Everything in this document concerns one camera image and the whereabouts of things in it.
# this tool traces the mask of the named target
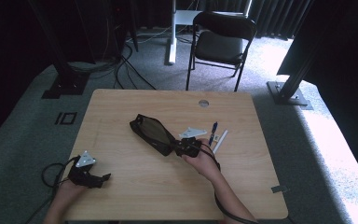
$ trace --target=hand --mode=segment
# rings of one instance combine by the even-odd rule
[[[208,139],[201,138],[199,141],[201,141],[201,148],[214,157],[212,151],[206,147],[208,146]],[[182,159],[192,165],[200,175],[203,175],[208,180],[212,181],[214,178],[220,176],[221,173],[214,160],[210,156],[206,155],[205,152],[200,151],[196,158],[182,155]]]
[[[86,189],[87,187],[76,185],[71,180],[62,182],[48,209],[44,224],[61,223],[66,210]]]

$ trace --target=wooden table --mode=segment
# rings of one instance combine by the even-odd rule
[[[200,100],[209,102],[207,107]],[[252,97],[244,92],[97,90],[89,102],[71,158],[85,150],[90,172],[112,177],[90,189],[67,220],[222,219],[211,184],[173,152],[164,157],[136,135],[138,114],[158,119],[177,139],[188,127],[209,138],[228,134],[215,156],[222,173],[256,218],[288,215]]]

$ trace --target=stand base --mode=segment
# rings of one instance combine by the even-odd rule
[[[170,59],[168,60],[169,64],[175,64],[176,61],[176,38],[171,39],[171,44],[170,44]]]
[[[57,76],[50,90],[43,93],[42,99],[59,99],[61,95],[81,95],[89,81],[89,76],[90,74],[78,75],[71,87],[62,86],[60,76]]]
[[[301,109],[303,109],[303,110],[313,110],[313,107],[310,104],[310,101],[308,101],[304,98],[300,89],[297,89],[295,94],[290,99],[283,99],[279,94],[283,85],[284,85],[284,82],[275,82],[275,81],[267,82],[267,86],[269,88],[269,91],[272,94],[275,104],[277,104],[277,105],[299,105],[301,107]]]

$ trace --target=chair leg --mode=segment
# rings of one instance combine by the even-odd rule
[[[190,52],[190,60],[188,61],[188,69],[187,69],[187,81],[186,81],[186,91],[188,91],[188,85],[190,83],[190,72],[191,72],[191,64],[194,62],[193,49]]]
[[[195,70],[196,69],[196,56],[194,56],[194,54],[191,54],[191,56],[193,57],[193,68],[191,70]]]
[[[243,66],[244,66],[244,65],[245,65],[245,63],[242,63],[241,69],[240,69],[240,73],[238,74],[237,84],[235,85],[234,91],[237,91],[237,90],[238,90],[238,86],[240,86],[240,81],[241,81],[241,76],[242,76],[242,71],[243,71]]]
[[[237,66],[235,66],[235,72],[234,72],[234,75],[232,75],[231,77],[235,77],[235,75],[237,75],[237,72],[238,72],[238,69],[240,68],[240,65],[242,63],[238,64]]]

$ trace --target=metal stand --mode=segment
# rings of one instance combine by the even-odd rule
[[[28,3],[33,9],[34,14],[45,33],[51,60],[58,72],[58,76],[51,86],[51,89],[45,91],[42,99],[58,99],[62,94],[81,95],[83,94],[83,90],[86,87],[90,74],[79,75],[69,66],[57,36],[55,35],[48,21],[48,17],[39,1],[40,0],[28,0]]]
[[[269,81],[267,86],[269,91],[272,94],[275,104],[277,105],[300,105],[303,110],[312,110],[313,107],[310,104],[310,101],[306,100],[301,93],[300,89],[297,89],[295,94],[289,99],[282,98],[280,95],[281,88],[284,85],[284,82]]]

